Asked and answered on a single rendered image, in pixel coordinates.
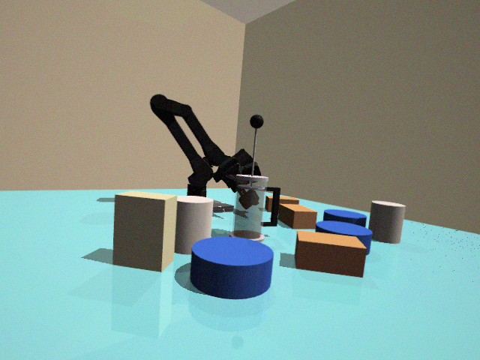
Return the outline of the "brown rectangular block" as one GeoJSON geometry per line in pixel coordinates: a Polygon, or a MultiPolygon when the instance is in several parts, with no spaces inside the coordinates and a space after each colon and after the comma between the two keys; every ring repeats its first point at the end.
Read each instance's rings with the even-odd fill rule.
{"type": "Polygon", "coordinates": [[[363,278],[366,255],[354,236],[297,231],[295,269],[363,278]]]}
{"type": "Polygon", "coordinates": [[[278,220],[293,230],[315,230],[317,212],[303,205],[280,204],[278,220]]]}
{"type": "MultiPolygon", "coordinates": [[[[267,196],[265,197],[265,209],[267,212],[272,212],[272,198],[273,196],[267,196]]],[[[287,196],[280,196],[280,204],[293,204],[293,205],[299,205],[299,200],[296,199],[295,197],[287,197],[287,196]]]]}

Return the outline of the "glass french press with black handle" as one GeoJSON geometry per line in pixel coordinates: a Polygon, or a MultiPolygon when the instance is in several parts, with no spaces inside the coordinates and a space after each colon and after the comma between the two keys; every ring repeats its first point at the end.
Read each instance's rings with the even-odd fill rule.
{"type": "Polygon", "coordinates": [[[278,226],[278,211],[281,189],[267,187],[268,177],[254,175],[254,158],[257,140],[257,128],[263,126],[263,117],[253,115],[250,125],[255,128],[253,163],[251,175],[236,175],[235,205],[232,232],[229,237],[264,242],[263,227],[278,226]],[[264,221],[266,191],[273,191],[271,222],[264,221]]]}

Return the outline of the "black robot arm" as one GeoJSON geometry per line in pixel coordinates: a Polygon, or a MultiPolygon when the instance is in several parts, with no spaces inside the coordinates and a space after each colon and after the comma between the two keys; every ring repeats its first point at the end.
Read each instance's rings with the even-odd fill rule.
{"type": "MultiPolygon", "coordinates": [[[[212,177],[216,183],[220,180],[223,181],[220,171],[217,170],[214,173],[212,167],[219,167],[220,164],[231,156],[225,155],[210,139],[189,105],[167,99],[163,94],[155,94],[151,98],[150,107],[151,111],[169,128],[175,141],[190,162],[193,174],[187,178],[190,183],[187,184],[187,196],[206,197],[206,184],[212,177]],[[182,117],[186,122],[201,145],[205,157],[201,158],[198,155],[185,132],[176,121],[175,116],[182,117]]],[[[239,162],[242,174],[251,175],[253,158],[243,148],[234,154],[233,157],[239,162]]]]}

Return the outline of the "blue short cylinder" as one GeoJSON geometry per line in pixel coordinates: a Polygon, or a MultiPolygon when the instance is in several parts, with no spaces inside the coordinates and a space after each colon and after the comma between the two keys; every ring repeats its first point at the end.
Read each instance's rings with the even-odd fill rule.
{"type": "Polygon", "coordinates": [[[190,281],[217,298],[253,298],[270,288],[273,260],[274,251],[258,241],[206,238],[191,247],[190,281]]]}
{"type": "Polygon", "coordinates": [[[354,236],[367,248],[367,255],[370,254],[373,233],[363,226],[334,220],[320,221],[316,223],[315,232],[354,236]]]}
{"type": "Polygon", "coordinates": [[[366,215],[354,211],[325,210],[323,214],[323,221],[341,221],[362,227],[366,226],[366,220],[366,215]]]}

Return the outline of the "tan rectangular block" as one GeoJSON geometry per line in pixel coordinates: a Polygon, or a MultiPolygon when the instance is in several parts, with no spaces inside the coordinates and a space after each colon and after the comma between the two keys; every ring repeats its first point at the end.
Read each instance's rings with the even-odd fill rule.
{"type": "Polygon", "coordinates": [[[115,194],[113,266],[162,272],[173,260],[177,196],[115,194]]]}

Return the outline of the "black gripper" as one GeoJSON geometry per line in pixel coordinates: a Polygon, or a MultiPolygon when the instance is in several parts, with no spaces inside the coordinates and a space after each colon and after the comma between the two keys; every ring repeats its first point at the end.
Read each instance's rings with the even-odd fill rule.
{"type": "Polygon", "coordinates": [[[218,167],[223,181],[226,183],[228,188],[232,189],[232,192],[236,192],[236,175],[242,174],[242,167],[235,157],[229,157],[218,167]]]}

